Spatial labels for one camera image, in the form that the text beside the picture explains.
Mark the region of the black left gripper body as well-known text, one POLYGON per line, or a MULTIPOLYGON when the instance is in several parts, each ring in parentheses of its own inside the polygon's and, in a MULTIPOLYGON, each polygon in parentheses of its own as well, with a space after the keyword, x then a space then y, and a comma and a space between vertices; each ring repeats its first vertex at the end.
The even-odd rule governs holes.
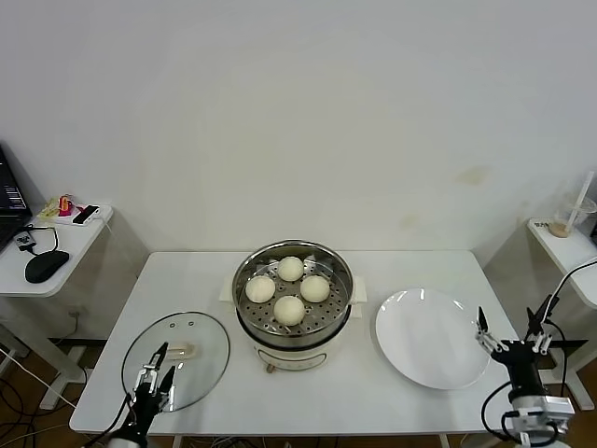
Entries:
POLYGON ((153 392, 150 391, 149 384, 136 387, 131 407, 132 421, 134 423, 151 423, 154 417, 166 407, 161 406, 160 401, 160 385, 153 392))

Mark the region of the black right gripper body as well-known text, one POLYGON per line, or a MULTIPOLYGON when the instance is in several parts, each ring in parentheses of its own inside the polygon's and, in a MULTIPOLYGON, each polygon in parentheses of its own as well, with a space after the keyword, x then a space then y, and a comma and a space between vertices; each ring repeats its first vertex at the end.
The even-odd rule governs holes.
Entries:
POLYGON ((521 341, 503 340, 491 358, 506 367, 511 385, 510 397, 545 396, 546 388, 536 366, 537 353, 521 341))

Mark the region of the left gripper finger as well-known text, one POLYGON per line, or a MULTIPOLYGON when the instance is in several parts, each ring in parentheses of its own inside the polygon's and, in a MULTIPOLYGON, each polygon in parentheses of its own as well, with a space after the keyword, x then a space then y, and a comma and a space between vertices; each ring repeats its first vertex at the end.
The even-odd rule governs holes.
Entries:
POLYGON ((164 342, 157 351, 153 353, 149 361, 143 365, 136 377, 136 386, 149 384, 150 387, 155 387, 158 380, 158 372, 166 357, 168 350, 168 343, 164 342))
POLYGON ((176 367, 171 366, 160 383, 161 406, 172 406, 174 402, 174 376, 176 367))

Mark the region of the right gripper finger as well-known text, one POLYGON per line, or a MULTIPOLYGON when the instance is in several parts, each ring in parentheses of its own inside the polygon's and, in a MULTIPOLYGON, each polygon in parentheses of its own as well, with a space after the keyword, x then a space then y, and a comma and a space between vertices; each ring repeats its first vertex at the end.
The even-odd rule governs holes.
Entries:
POLYGON ((489 331, 486 315, 481 306, 478 307, 476 326, 477 334, 475 339, 485 352, 488 354, 497 354, 508 350, 508 348, 498 339, 494 338, 489 331))
POLYGON ((528 328, 525 335, 525 342, 530 345, 535 354, 546 355, 552 342, 552 336, 544 331, 545 312, 538 310, 533 312, 526 309, 528 317, 528 328))

